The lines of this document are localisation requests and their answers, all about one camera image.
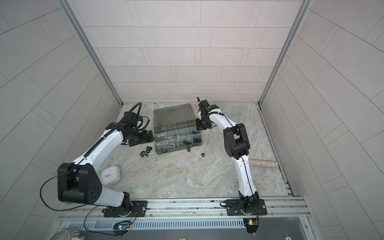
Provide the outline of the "grey compartment organizer box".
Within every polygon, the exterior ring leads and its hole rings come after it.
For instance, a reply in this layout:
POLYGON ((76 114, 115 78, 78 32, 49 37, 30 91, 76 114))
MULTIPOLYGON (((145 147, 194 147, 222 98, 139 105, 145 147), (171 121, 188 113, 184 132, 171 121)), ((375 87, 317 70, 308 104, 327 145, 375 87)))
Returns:
POLYGON ((155 149, 158 155, 202 145, 191 104, 154 110, 155 149))

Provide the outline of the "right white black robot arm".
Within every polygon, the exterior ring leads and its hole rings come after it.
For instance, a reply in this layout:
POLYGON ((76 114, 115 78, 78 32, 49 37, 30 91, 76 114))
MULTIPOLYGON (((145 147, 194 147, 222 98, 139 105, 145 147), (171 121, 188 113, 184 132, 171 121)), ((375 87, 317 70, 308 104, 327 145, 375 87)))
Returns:
POLYGON ((258 209, 259 193, 254 185, 250 165, 250 141, 244 124, 230 120, 217 105, 210 105, 206 100, 200 100, 198 118, 195 120, 197 130, 212 129, 215 124, 223 131, 224 148, 227 155, 235 163, 239 180, 240 208, 250 214, 258 209))

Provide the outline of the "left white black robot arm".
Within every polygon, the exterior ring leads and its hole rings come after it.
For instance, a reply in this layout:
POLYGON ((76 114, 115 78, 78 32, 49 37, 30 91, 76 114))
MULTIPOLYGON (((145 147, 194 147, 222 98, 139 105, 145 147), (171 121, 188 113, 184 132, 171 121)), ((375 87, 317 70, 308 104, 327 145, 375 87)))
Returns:
POLYGON ((148 123, 133 112, 125 112, 117 123, 110 123, 102 136, 80 157, 58 168, 58 199, 65 203, 106 206, 117 215, 126 216, 132 210, 129 193, 103 186, 98 169, 119 145, 134 147, 154 141, 148 123))

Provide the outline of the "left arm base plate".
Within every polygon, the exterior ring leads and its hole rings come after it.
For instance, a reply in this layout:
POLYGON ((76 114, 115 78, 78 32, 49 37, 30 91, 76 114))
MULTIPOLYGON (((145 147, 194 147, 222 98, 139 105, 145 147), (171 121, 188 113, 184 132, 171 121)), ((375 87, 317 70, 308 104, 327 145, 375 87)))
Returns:
POLYGON ((147 201, 131 201, 128 207, 106 207, 102 210, 105 218, 127 218, 144 217, 146 214, 147 201))

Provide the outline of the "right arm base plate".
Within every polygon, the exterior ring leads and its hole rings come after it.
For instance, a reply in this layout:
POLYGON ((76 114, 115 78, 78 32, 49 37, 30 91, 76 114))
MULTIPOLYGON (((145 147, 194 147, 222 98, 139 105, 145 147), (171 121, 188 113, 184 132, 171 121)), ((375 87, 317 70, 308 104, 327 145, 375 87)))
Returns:
POLYGON ((240 199, 228 199, 220 202, 220 206, 225 208, 228 216, 266 216, 268 214, 265 201, 260 199, 258 202, 245 204, 240 199))

